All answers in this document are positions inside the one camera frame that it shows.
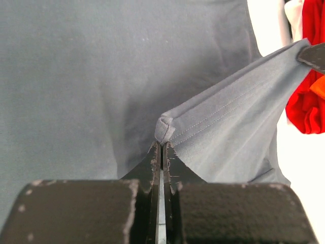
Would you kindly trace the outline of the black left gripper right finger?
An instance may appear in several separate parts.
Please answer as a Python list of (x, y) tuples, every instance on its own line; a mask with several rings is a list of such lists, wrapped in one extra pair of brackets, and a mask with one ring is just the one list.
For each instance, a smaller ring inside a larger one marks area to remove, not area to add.
[(317, 243), (296, 193), (275, 183), (208, 183), (162, 148), (167, 243)]

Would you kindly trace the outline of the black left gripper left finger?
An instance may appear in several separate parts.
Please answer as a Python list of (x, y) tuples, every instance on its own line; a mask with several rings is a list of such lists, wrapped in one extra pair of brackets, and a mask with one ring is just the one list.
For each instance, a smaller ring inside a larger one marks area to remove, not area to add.
[(159, 143), (119, 180), (36, 180), (18, 194), (1, 243), (157, 243)]

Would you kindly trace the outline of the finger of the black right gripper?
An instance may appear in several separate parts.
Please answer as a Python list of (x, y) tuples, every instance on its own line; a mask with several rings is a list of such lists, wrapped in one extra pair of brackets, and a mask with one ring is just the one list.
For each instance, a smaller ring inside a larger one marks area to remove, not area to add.
[(309, 66), (312, 70), (324, 75), (325, 72), (325, 43), (303, 48), (297, 60)]

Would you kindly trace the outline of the grey blue t shirt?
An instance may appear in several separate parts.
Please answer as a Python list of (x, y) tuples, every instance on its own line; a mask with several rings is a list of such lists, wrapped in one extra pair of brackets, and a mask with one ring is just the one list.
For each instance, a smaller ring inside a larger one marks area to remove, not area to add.
[(123, 177), (153, 141), (208, 182), (287, 184), (308, 45), (262, 57), (247, 1), (1, 1), (1, 223), (27, 183)]

